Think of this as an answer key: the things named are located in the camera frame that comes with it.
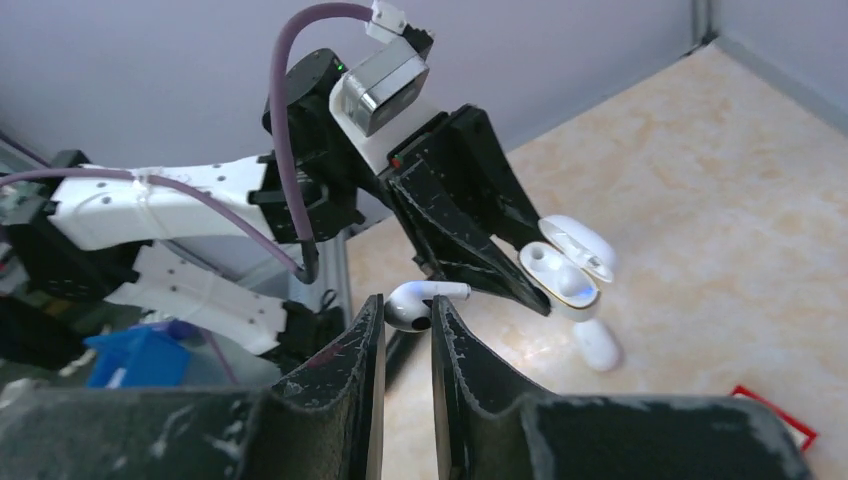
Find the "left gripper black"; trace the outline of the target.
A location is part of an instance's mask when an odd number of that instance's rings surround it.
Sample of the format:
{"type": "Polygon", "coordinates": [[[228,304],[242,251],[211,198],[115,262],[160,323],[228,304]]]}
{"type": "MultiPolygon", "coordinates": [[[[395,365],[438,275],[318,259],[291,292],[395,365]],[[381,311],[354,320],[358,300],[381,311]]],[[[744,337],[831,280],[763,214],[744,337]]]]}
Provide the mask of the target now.
{"type": "Polygon", "coordinates": [[[550,301],[491,240],[519,250],[541,241],[540,216],[485,110],[441,112],[390,154],[383,197],[430,280],[466,283],[538,314],[550,301]]]}

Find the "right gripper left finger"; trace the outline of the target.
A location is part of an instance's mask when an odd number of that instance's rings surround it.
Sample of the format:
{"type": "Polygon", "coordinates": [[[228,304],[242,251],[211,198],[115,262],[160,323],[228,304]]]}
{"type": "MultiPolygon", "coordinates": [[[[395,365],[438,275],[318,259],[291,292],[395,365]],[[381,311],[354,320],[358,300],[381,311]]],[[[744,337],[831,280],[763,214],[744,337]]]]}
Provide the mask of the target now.
{"type": "Polygon", "coordinates": [[[384,300],[270,387],[41,388],[1,411],[5,479],[377,479],[384,300]]]}

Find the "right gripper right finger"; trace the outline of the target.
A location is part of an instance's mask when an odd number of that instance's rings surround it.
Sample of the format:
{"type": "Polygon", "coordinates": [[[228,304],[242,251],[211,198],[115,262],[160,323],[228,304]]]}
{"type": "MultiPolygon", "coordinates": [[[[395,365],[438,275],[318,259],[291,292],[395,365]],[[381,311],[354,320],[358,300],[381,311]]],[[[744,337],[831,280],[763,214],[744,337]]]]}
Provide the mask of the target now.
{"type": "Polygon", "coordinates": [[[442,479],[809,479],[767,407],[729,396],[559,395],[432,304],[442,479]]]}

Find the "white earbud case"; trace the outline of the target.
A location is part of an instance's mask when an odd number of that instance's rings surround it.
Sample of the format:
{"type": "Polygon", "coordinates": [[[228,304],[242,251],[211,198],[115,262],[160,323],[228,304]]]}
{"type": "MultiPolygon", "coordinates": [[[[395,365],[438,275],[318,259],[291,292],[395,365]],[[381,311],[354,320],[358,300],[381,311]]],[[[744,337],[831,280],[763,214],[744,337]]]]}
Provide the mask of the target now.
{"type": "Polygon", "coordinates": [[[622,349],[603,321],[590,319],[575,323],[572,332],[580,355],[589,368],[608,372],[621,364],[622,349]]]}
{"type": "Polygon", "coordinates": [[[525,276],[545,294],[551,309],[574,322],[596,316],[602,287],[615,280],[618,257],[597,232],[565,215],[537,222],[543,236],[521,248],[525,276]]]}

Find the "white earbud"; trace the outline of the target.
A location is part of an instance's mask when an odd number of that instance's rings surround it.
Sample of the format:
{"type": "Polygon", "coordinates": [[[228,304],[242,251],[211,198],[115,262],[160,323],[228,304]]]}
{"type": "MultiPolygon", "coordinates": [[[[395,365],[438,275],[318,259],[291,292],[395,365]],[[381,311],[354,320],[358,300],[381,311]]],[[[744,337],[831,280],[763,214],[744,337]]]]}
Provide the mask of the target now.
{"type": "Polygon", "coordinates": [[[446,281],[410,281],[399,285],[385,302],[385,321],[394,329],[420,333],[431,327],[431,307],[426,301],[436,296],[466,300],[472,292],[466,283],[446,281]]]}

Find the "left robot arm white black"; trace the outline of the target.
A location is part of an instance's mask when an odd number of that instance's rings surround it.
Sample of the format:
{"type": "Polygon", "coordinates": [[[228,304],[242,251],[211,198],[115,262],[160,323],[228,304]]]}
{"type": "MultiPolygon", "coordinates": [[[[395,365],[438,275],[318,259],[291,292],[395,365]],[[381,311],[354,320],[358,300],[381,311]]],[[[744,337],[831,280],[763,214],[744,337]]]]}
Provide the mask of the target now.
{"type": "Polygon", "coordinates": [[[539,240],[538,213],[484,110],[449,113],[421,98],[425,59],[386,48],[347,69],[320,49],[288,73],[311,241],[297,234],[273,154],[125,171],[64,151],[2,231],[32,284],[54,296],[160,310],[254,355],[305,359],[337,334],[331,322],[189,265],[167,242],[257,233],[270,246],[300,247],[294,265],[312,282],[317,245],[362,221],[357,193],[365,190],[394,212],[439,295],[472,289],[548,314],[549,301],[497,246],[539,240]]]}

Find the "blue object behind arm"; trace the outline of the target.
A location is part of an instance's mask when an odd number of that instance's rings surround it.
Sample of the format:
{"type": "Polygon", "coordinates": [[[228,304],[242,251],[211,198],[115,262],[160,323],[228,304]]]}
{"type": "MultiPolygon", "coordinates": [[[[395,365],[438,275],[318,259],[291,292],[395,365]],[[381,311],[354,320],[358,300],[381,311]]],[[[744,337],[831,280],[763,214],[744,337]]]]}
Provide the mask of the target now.
{"type": "Polygon", "coordinates": [[[89,337],[96,352],[89,388],[174,387],[182,383],[191,353],[183,346],[199,335],[180,320],[144,323],[128,330],[89,337]]]}

